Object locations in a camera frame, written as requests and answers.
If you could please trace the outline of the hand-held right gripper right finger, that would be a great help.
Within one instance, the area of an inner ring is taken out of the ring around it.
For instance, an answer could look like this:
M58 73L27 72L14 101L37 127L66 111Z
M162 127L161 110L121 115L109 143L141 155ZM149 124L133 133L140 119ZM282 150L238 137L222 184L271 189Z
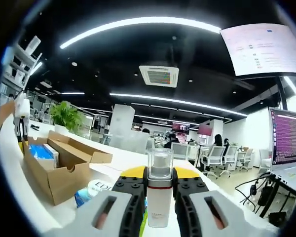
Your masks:
M220 192L210 191L198 173L173 169L175 213L182 237L248 237L252 225L242 209Z

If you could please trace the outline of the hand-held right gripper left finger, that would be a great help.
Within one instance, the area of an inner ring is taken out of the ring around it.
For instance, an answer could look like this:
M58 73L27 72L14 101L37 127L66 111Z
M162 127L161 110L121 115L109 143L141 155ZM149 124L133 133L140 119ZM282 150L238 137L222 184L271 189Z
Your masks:
M103 181L92 180L87 187L74 194L76 207L80 208L105 190L131 194L132 197L127 205L126 217L122 221L119 235L121 237L141 237L148 218L147 182L148 168L144 165L123 171L116 183L108 185L107 189L104 188Z

